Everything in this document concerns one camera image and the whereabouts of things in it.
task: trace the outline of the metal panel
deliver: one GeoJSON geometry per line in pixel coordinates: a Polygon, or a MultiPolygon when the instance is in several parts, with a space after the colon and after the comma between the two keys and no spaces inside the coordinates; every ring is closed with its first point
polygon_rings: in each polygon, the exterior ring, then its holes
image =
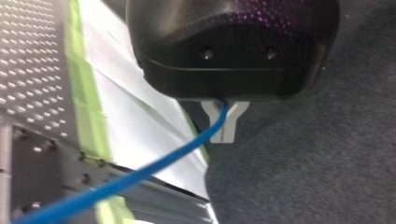
{"type": "Polygon", "coordinates": [[[0,5],[0,113],[54,138],[77,143],[59,0],[0,5]]]}

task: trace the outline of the black plastic housing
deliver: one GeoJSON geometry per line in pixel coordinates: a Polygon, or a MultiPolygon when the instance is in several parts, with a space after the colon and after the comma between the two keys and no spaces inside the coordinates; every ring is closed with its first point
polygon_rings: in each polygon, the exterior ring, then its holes
{"type": "Polygon", "coordinates": [[[130,0],[148,83],[178,99],[291,97],[315,83],[335,39],[338,0],[130,0]]]}

